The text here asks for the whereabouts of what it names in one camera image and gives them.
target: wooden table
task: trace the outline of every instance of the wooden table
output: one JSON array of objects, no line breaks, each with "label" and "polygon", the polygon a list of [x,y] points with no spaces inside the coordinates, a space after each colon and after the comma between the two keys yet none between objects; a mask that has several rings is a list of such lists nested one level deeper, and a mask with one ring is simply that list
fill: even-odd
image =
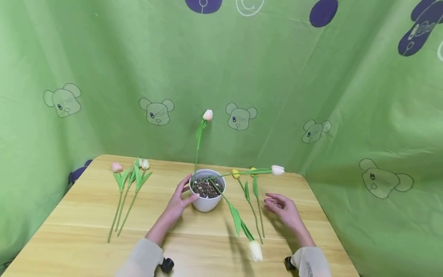
[{"label": "wooden table", "polygon": [[[30,242],[5,272],[4,277],[98,277],[113,276],[135,243],[142,238],[163,212],[177,183],[193,171],[192,164],[149,160],[152,176],[140,190],[119,237],[108,232],[117,207],[119,190],[111,173],[111,163],[120,162],[124,169],[134,158],[104,155],[94,159],[85,173],[67,193]],[[230,168],[199,166],[220,173]],[[242,176],[252,183],[250,176]],[[239,210],[241,217],[258,240],[252,211],[244,199],[238,182],[225,177],[226,197]],[[260,195],[281,193],[292,198],[314,241],[330,263],[334,277],[358,277],[348,255],[305,179],[295,173],[282,176],[261,175]],[[123,213],[131,202],[131,187]],[[209,213],[189,207],[167,236],[164,255],[175,267],[172,276],[297,276],[287,272],[283,259],[297,249],[294,236],[274,216],[263,215],[265,236],[262,246],[264,261],[250,261],[242,234],[236,237],[228,205],[222,200]],[[158,270],[156,276],[164,274]]]}]

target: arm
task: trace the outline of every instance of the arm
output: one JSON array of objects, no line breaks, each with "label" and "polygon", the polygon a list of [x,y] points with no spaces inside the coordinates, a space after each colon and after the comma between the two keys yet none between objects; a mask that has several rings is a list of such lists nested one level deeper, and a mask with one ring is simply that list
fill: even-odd
[{"label": "arm", "polygon": [[189,190],[189,187],[185,187],[185,185],[190,178],[191,175],[178,184],[165,211],[145,237],[138,241],[115,277],[154,276],[155,269],[163,262],[163,250],[160,246],[166,233],[182,216],[184,209],[200,197],[199,194],[195,194],[187,199],[181,198],[182,193]]},{"label": "arm", "polygon": [[331,277],[326,257],[315,245],[294,201],[280,194],[267,193],[266,195],[268,198],[264,200],[265,208],[277,214],[300,243],[301,248],[291,258],[291,263],[299,270],[299,276]]}]

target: flower pot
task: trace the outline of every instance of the flower pot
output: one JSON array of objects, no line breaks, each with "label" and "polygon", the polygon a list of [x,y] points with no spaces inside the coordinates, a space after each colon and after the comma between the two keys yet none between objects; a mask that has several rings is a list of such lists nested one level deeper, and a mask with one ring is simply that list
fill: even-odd
[{"label": "flower pot", "polygon": [[[213,177],[213,176],[220,176],[221,174],[218,173],[217,171],[211,170],[211,169],[199,169],[197,170],[191,177],[190,179],[190,191],[191,194],[194,195],[195,192],[192,189],[192,184],[194,183],[194,181],[196,179],[203,179],[203,178],[208,178],[208,177]],[[220,191],[223,193],[225,192],[226,189],[226,182],[225,182],[225,178],[223,177],[218,177],[215,179],[217,181],[218,184],[220,184],[222,186],[222,188],[220,188]],[[215,206],[217,206],[217,204],[220,202],[222,196],[219,195],[215,198],[204,198],[200,195],[200,198],[197,199],[194,203],[192,203],[194,205],[194,207],[203,213],[206,213],[212,209],[215,208]]]}]

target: fabric backdrop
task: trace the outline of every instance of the fabric backdrop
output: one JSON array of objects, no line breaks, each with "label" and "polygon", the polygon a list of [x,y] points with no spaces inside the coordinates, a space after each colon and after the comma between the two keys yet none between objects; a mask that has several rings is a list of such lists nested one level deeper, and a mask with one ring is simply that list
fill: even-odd
[{"label": "fabric backdrop", "polygon": [[282,165],[364,277],[438,276],[443,1],[0,1],[0,264],[100,154]]}]

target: gray sleeve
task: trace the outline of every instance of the gray sleeve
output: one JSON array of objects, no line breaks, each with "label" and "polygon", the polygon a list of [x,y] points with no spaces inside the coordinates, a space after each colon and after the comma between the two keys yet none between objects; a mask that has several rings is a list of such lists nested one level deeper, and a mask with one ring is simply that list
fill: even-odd
[{"label": "gray sleeve", "polygon": [[300,277],[331,277],[325,254],[318,247],[302,247],[292,256],[291,263]]},{"label": "gray sleeve", "polygon": [[138,241],[115,277],[154,276],[156,267],[162,262],[163,250],[155,243],[143,238]]}]

